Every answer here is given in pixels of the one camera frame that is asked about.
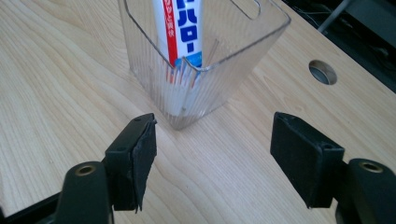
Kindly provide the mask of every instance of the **white toothpaste tube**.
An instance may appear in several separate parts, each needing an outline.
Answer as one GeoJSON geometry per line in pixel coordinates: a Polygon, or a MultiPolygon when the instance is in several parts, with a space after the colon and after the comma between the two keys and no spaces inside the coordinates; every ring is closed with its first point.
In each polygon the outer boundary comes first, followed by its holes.
{"type": "Polygon", "coordinates": [[[196,99],[197,77],[191,82],[180,68],[185,57],[193,66],[202,66],[203,0],[152,0],[158,48],[175,67],[166,74],[163,92],[165,111],[172,116],[187,116],[196,99]]]}

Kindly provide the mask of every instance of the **transparent cup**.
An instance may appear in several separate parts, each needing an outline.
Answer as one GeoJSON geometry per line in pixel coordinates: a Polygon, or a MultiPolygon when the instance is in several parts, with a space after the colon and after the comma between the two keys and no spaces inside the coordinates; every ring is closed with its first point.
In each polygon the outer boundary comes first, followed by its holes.
{"type": "Polygon", "coordinates": [[[131,70],[174,129],[223,105],[290,17],[271,0],[204,0],[203,65],[161,54],[151,0],[119,0],[131,70]]]}

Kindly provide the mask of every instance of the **metal grommet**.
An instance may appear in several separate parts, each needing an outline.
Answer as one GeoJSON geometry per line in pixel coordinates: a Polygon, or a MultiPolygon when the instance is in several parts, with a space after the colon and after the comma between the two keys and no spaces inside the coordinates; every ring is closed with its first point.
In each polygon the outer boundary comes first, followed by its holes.
{"type": "Polygon", "coordinates": [[[76,175],[78,176],[90,175],[93,172],[95,172],[95,170],[96,167],[94,165],[84,165],[76,170],[76,175]]]}
{"type": "Polygon", "coordinates": [[[380,174],[380,173],[384,172],[384,169],[382,169],[382,167],[380,167],[372,162],[369,162],[369,161],[361,161],[359,163],[359,166],[362,169],[372,172],[372,173],[380,174]]]}

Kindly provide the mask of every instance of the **clamp jaw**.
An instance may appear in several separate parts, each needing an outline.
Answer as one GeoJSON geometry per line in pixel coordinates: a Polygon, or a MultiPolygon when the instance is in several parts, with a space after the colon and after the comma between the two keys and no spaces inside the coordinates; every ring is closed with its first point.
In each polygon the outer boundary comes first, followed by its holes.
{"type": "Polygon", "coordinates": [[[149,170],[157,155],[153,114],[131,120],[99,161],[71,168],[60,193],[5,218],[0,224],[114,223],[113,208],[142,210],[149,170]]]}
{"type": "Polygon", "coordinates": [[[336,220],[396,223],[396,177],[366,159],[342,161],[345,150],[302,119],[275,113],[271,154],[308,208],[338,201],[336,220]]]}

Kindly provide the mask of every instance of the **wood grain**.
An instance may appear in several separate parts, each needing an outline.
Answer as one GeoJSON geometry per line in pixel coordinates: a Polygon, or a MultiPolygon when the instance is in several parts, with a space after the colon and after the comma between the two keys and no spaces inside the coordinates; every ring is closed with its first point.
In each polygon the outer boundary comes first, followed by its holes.
{"type": "Polygon", "coordinates": [[[269,153],[276,111],[396,170],[395,94],[292,10],[291,26],[224,106],[177,132],[129,72],[116,0],[0,2],[0,203],[7,216],[99,161],[128,121],[154,112],[158,156],[143,212],[116,223],[334,223],[308,210],[269,153]],[[338,81],[317,82],[312,60],[338,81]]]}

